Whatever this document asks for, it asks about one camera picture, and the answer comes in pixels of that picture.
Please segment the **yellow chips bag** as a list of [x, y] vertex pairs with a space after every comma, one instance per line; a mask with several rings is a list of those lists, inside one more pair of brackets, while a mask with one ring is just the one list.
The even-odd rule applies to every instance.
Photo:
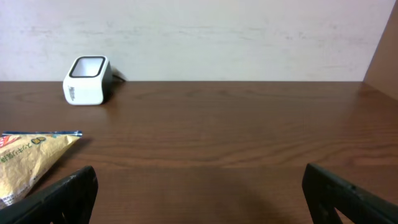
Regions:
[[21, 201], [73, 144], [81, 131], [1, 134], [1, 208]]

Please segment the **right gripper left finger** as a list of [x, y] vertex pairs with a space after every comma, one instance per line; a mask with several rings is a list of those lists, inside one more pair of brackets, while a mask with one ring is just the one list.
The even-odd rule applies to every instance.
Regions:
[[98, 193], [92, 166], [85, 166], [47, 188], [1, 210], [1, 223], [88, 224]]

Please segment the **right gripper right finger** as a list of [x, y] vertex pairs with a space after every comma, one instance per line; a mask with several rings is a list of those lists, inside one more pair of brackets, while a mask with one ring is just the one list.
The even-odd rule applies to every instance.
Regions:
[[341, 212], [353, 223], [397, 224], [397, 205], [316, 164], [307, 164], [302, 189], [314, 223], [341, 223]]

